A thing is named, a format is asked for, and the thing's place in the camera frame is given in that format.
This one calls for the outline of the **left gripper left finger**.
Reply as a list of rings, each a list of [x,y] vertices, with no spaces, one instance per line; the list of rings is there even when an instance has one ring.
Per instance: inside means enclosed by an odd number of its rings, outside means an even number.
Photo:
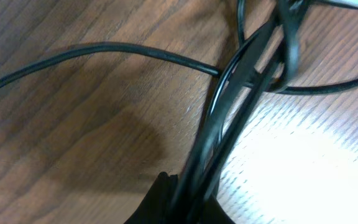
[[[167,210],[178,183],[177,175],[161,172],[135,212],[124,224],[165,223]]]

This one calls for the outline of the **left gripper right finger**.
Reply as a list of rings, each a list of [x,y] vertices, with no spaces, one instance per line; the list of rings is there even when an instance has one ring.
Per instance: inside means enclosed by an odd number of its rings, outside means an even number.
[[[199,211],[198,223],[200,224],[235,224],[220,206],[216,196],[219,184],[214,184],[208,194],[208,198],[201,197],[201,208]]]

